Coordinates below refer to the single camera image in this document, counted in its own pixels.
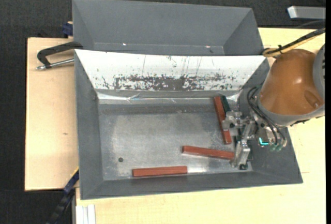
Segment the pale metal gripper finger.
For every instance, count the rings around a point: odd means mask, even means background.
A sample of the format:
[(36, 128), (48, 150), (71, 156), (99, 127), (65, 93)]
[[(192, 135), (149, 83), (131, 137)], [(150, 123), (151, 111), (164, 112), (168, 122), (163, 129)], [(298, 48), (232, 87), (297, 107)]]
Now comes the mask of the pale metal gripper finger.
[(251, 149), (247, 140), (236, 141), (234, 158), (231, 160), (231, 167), (239, 170), (247, 170), (250, 152)]
[(244, 128), (244, 116), (242, 112), (229, 111), (222, 121), (224, 131), (228, 131), (232, 137), (239, 136)]

